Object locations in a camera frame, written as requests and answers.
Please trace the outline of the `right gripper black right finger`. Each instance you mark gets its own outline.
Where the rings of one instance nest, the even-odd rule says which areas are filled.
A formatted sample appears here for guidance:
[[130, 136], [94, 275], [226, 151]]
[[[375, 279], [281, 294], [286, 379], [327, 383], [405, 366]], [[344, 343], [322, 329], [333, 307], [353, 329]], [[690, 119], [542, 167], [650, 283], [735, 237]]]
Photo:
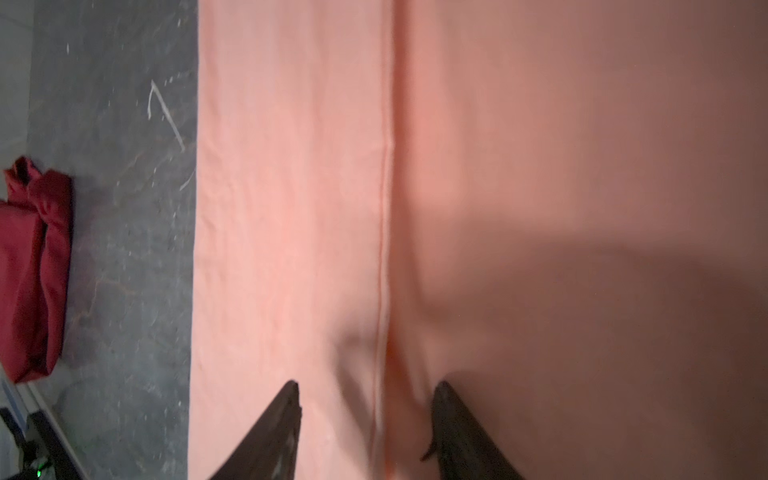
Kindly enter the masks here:
[[432, 438], [421, 461], [436, 458], [441, 479], [523, 479], [446, 380], [434, 389], [430, 416]]

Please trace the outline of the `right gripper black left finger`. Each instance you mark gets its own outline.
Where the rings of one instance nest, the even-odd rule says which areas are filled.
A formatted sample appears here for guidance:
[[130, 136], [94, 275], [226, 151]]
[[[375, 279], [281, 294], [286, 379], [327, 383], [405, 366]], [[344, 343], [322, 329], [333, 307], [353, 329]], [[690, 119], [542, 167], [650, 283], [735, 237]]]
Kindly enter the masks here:
[[299, 384], [287, 381], [213, 480], [293, 480], [302, 407]]

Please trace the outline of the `salmon pink t shirt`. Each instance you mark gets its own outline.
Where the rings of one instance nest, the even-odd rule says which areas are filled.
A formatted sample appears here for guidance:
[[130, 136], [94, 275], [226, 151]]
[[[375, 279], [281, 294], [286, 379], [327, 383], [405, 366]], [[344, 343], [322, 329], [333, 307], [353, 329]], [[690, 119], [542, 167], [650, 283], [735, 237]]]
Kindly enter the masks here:
[[767, 475], [763, 1], [203, 1], [188, 475]]

